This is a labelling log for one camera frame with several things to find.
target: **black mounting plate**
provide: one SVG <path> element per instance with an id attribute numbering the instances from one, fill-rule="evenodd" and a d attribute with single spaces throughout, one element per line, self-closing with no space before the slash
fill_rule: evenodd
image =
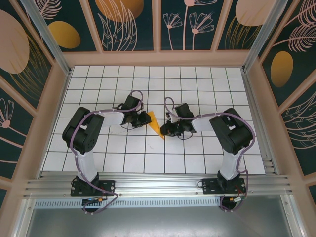
<path id="1" fill-rule="evenodd" d="M 72 182 L 72 188 L 70 192 L 70 196 L 72 197 L 100 197 L 102 196 L 113 196 L 114 194 L 104 194 L 99 190 L 95 189 L 80 189 L 79 188 L 80 183 L 77 180 L 74 180 Z M 114 192 L 115 191 L 115 180 L 99 180 L 99 188 L 104 189 L 105 191 Z"/>
<path id="2" fill-rule="evenodd" d="M 243 192 L 246 192 L 245 181 L 243 178 L 237 178 L 235 184 Z M 202 179 L 203 194 L 238 194 L 238 189 L 233 186 L 223 191 L 221 186 L 217 183 L 217 178 Z"/>

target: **purple cable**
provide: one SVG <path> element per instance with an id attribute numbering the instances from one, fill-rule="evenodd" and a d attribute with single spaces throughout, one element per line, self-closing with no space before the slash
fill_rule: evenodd
<path id="1" fill-rule="evenodd" d="M 174 100 L 173 100 L 171 97 L 169 97 L 169 96 L 165 97 L 165 99 L 164 99 L 164 107 L 166 108 L 166 110 L 168 111 L 168 113 L 169 113 L 170 115 L 172 115 L 172 116 L 174 116 L 174 117 L 176 117 L 176 118 L 178 118 L 178 119 L 182 119 L 182 120 L 193 120 L 193 119 L 198 119 L 198 118 L 207 117 L 207 116 L 227 115 L 227 116 L 231 116 L 231 117 L 233 117 L 233 118 L 238 119 L 239 121 L 241 121 L 242 123 L 244 123 L 244 124 L 246 125 L 246 127 L 250 130 L 250 132 L 251 132 L 251 134 L 252 134 L 252 142 L 250 143 L 250 145 L 249 145 L 248 147 L 245 147 L 245 148 L 241 151 L 241 153 L 240 153 L 240 155 L 239 155 L 239 157 L 238 157 L 238 160 L 237 160 L 236 170 L 237 170 L 237 172 L 240 173 L 240 174 L 246 173 L 246 182 L 247 182 L 247 184 L 246 184 L 245 196 L 247 196 L 247 192 L 248 192 L 248 178 L 249 178 L 249 177 L 248 177 L 248 176 L 249 176 L 249 175 L 248 175 L 248 170 L 245 169 L 244 171 L 239 171 L 238 169 L 239 169 L 239 163 L 240 163 L 240 160 L 241 160 L 243 154 L 244 154 L 246 151 L 248 151 L 248 150 L 253 146 L 253 144 L 255 143 L 256 135 L 255 135 L 255 132 L 253 131 L 252 127 L 251 127 L 245 120 L 243 120 L 242 118 L 240 118 L 240 117 L 238 117 L 238 116 L 236 116 L 236 115 L 230 114 L 230 113 L 225 113 L 225 112 L 216 112 L 216 113 L 210 113 L 210 114 L 205 114 L 205 115 L 198 115 L 198 116 L 195 116 L 195 117 L 193 117 L 193 118 L 183 118 L 183 117 L 179 117 L 179 116 L 175 115 L 174 113 L 172 113 L 172 112 L 170 111 L 170 109 L 168 109 L 167 103 L 166 103 L 166 100 L 167 100 L 167 99 L 169 99 L 169 100 L 172 101 L 172 109 L 174 109 Z M 227 210 L 229 211 L 228 208 L 226 208 L 226 207 L 224 207 L 224 206 L 222 205 L 222 202 L 223 202 L 224 197 L 225 197 L 225 195 L 221 196 L 220 208 L 221 208 L 223 211 L 227 211 Z M 235 208 L 235 210 L 238 210 L 238 209 L 241 207 L 241 204 L 242 204 L 242 203 L 243 203 L 243 201 L 241 201 L 241 203 Z"/>
<path id="2" fill-rule="evenodd" d="M 78 153 L 77 153 L 77 151 L 74 149 L 74 139 L 75 139 L 75 136 L 76 136 L 76 134 L 77 134 L 77 132 L 78 132 L 80 126 L 81 126 L 81 125 L 84 123 L 84 121 L 85 121 L 90 115 L 92 115 L 92 114 L 106 113 L 106 112 L 113 112 L 113 111 L 115 111 L 115 112 L 124 112 L 124 113 L 125 113 L 125 112 L 131 112 L 131 111 L 133 111 L 133 110 L 136 110 L 139 106 L 142 105 L 143 99 L 144 99 L 144 95 L 143 95 L 143 93 L 142 93 L 140 90 L 133 90 L 129 95 L 131 95 L 131 94 L 132 94 L 133 92 L 135 92 L 135 91 L 139 92 L 139 93 L 141 94 L 141 96 L 142 96 L 140 102 L 138 103 L 138 105 L 137 105 L 136 107 L 134 107 L 134 108 L 132 108 L 132 109 L 130 109 L 130 110 L 106 109 L 106 110 L 96 110 L 96 111 L 92 111 L 92 112 L 88 113 L 87 115 L 85 115 L 85 116 L 83 117 L 83 119 L 82 119 L 82 120 L 80 121 L 80 123 L 77 125 L 77 127 L 76 127 L 76 129 L 75 129 L 75 131 L 74 131 L 74 133 L 73 133 L 73 135 L 72 135 L 72 137 L 71 137 L 71 140 L 70 140 L 70 149 L 71 149 L 72 152 L 75 154 L 75 161 L 76 161 L 77 170 L 78 170 L 79 174 L 81 174 L 81 176 L 83 177 L 83 179 L 85 180 L 85 182 L 86 182 L 88 185 L 90 185 L 91 187 L 93 187 L 94 189 L 96 189 L 96 190 L 99 190 L 99 191 L 101 191 L 101 192 L 103 192 L 103 193 L 105 193 L 105 194 L 111 194 L 111 195 L 115 195 L 115 196 L 116 196 L 112 201 L 110 201 L 110 202 L 109 202 L 108 204 L 106 204 L 104 207 L 99 208 L 99 209 L 96 210 L 95 212 L 87 212 L 87 211 L 85 210 L 86 206 L 91 203 L 91 202 L 87 202 L 87 203 L 83 206 L 83 210 L 84 210 L 85 214 L 88 214 L 88 213 L 89 213 L 90 215 L 93 215 L 93 214 L 97 214 L 97 213 L 102 212 L 102 211 L 105 210 L 109 205 L 111 205 L 111 203 L 114 202 L 119 196 L 118 196 L 118 194 L 116 194 L 116 193 L 114 193 L 114 192 L 109 192 L 109 191 L 103 190 L 103 189 L 101 189 L 101 188 L 99 188 L 99 187 L 97 187 L 97 186 L 91 184 L 91 183 L 88 181 L 88 179 L 85 177 L 85 175 L 83 174 L 82 170 L 81 170 L 80 167 L 79 167 L 79 163 L 78 163 Z"/>

